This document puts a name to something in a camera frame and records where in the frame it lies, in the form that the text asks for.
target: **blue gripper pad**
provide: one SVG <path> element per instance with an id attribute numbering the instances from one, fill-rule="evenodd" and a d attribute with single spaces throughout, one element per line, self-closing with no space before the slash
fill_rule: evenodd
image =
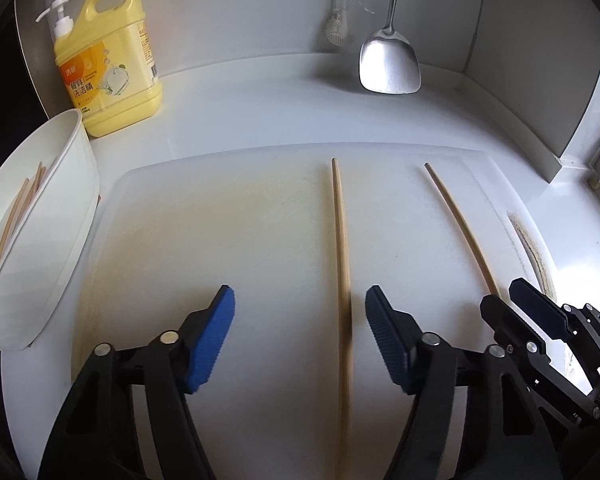
<path id="1" fill-rule="evenodd" d="M 192 394 L 205 384 L 224 343 L 235 313 L 234 290 L 223 285 L 211 306 L 205 312 L 208 317 L 197 343 L 191 348 L 189 371 L 185 380 L 185 391 Z"/>
<path id="2" fill-rule="evenodd" d="M 416 342 L 422 330 L 410 314 L 392 309 L 377 285 L 366 292 L 365 311 L 391 380 L 412 394 L 418 380 L 413 374 Z"/>

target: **chopstick in basket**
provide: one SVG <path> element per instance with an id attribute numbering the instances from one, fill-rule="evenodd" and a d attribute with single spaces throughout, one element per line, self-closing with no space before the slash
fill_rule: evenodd
<path id="1" fill-rule="evenodd" d="M 487 260 L 484 259 L 484 255 L 482 254 L 482 250 L 480 250 L 480 246 L 478 242 L 475 240 L 474 234 L 469 229 L 469 224 L 467 224 L 464 216 L 462 216 L 461 211 L 458 209 L 456 202 L 454 202 L 453 197 L 448 192 L 446 186 L 440 180 L 440 177 L 433 171 L 431 165 L 427 162 L 424 167 L 429 172 L 430 177 L 432 178 L 434 184 L 438 188 L 438 191 L 442 195 L 442 198 L 445 199 L 446 205 L 451 211 L 452 215 L 456 219 L 456 223 L 458 227 L 462 231 L 466 242 L 469 244 L 469 248 L 471 252 L 474 254 L 475 261 L 478 263 L 478 267 L 480 267 L 480 272 L 482 272 L 482 276 L 484 278 L 485 283 L 487 284 L 487 288 L 489 289 L 490 294 L 495 296 L 500 296 L 498 292 L 498 286 L 496 285 L 496 281 L 493 279 L 493 275 L 489 270 L 489 266 L 487 265 Z"/>
<path id="2" fill-rule="evenodd" d="M 29 204 L 31 204 L 31 201 L 33 200 L 33 197 L 35 196 L 36 191 L 38 190 L 38 187 L 40 186 L 40 179 L 42 178 L 43 168 L 44 168 L 44 166 L 42 165 L 42 162 L 40 162 L 38 164 L 38 169 L 36 170 L 36 176 L 33 178 L 33 184 L 31 184 L 31 187 L 29 188 L 29 192 L 27 193 L 27 196 L 24 199 L 24 204 L 22 205 L 22 209 L 18 213 L 18 218 L 16 219 L 14 229 L 18 226 L 18 224 L 20 223 L 20 220 L 22 220 L 22 217 L 24 216 L 25 211 L 29 207 Z"/>
<path id="3" fill-rule="evenodd" d="M 20 201 L 22 200 L 22 197 L 24 195 L 24 191 L 27 189 L 28 185 L 29 185 L 29 179 L 26 178 L 26 179 L 24 179 L 24 182 L 22 183 L 22 187 L 20 188 L 20 191 L 16 195 L 16 199 L 13 201 L 13 205 L 11 206 L 11 211 L 9 212 L 9 217 L 7 218 L 7 223 L 4 225 L 4 230 L 2 231 L 2 236 L 0 237 L 0 258 L 2 257 L 2 252 L 4 251 L 4 246 L 7 242 L 7 237 L 9 235 L 9 232 L 12 230 L 11 224 L 15 220 L 14 217 L 16 216 L 16 211 L 18 209 L 18 205 L 20 204 Z"/>
<path id="4" fill-rule="evenodd" d="M 336 158 L 331 160 L 333 171 L 333 203 L 336 221 L 336 256 L 338 265 L 338 436 L 336 441 L 336 480 L 343 480 L 349 459 L 351 418 L 351 381 L 353 375 L 351 278 L 347 222 L 342 199 L 340 168 Z"/>

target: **white pump head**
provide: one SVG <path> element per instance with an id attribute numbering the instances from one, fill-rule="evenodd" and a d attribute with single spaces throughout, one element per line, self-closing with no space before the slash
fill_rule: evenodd
<path id="1" fill-rule="evenodd" d="M 64 4 L 69 0 L 54 0 L 51 3 L 51 6 L 48 9 L 45 9 L 37 18 L 36 22 L 38 23 L 44 16 L 46 16 L 52 10 L 58 11 L 58 21 L 56 22 L 56 26 L 54 27 L 54 36 L 56 40 L 60 36 L 64 36 L 72 31 L 74 28 L 74 20 L 64 15 Z"/>

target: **metal screw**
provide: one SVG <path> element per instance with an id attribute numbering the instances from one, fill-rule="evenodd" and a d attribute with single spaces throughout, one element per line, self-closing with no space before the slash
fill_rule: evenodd
<path id="1" fill-rule="evenodd" d="M 96 348 L 93 349 L 93 353 L 98 357 L 102 357 L 111 352 L 111 345 L 109 343 L 100 343 Z"/>
<path id="2" fill-rule="evenodd" d="M 167 332 L 163 332 L 160 336 L 160 342 L 165 345 L 171 345 L 175 343 L 180 336 L 175 330 L 167 330 Z"/>
<path id="3" fill-rule="evenodd" d="M 489 345 L 487 350 L 492 356 L 497 357 L 498 359 L 502 359 L 506 355 L 504 353 L 504 348 L 499 345 Z"/>
<path id="4" fill-rule="evenodd" d="M 429 346 L 438 346 L 440 344 L 440 336 L 433 332 L 425 332 L 422 334 L 422 342 Z"/>

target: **white wall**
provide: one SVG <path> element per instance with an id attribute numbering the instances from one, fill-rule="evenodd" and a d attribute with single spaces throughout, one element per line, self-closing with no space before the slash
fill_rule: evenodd
<path id="1" fill-rule="evenodd" d="M 69 14 L 77 16 L 83 1 L 70 0 Z M 353 38 L 347 50 L 357 51 L 384 25 L 388 0 L 348 1 Z M 142 0 L 162 75 L 230 59 L 334 50 L 322 31 L 331 2 Z M 396 27 L 421 62 L 460 72 L 479 6 L 480 0 L 399 0 Z"/>
<path id="2" fill-rule="evenodd" d="M 561 156 L 600 72 L 591 0 L 484 0 L 467 75 Z"/>

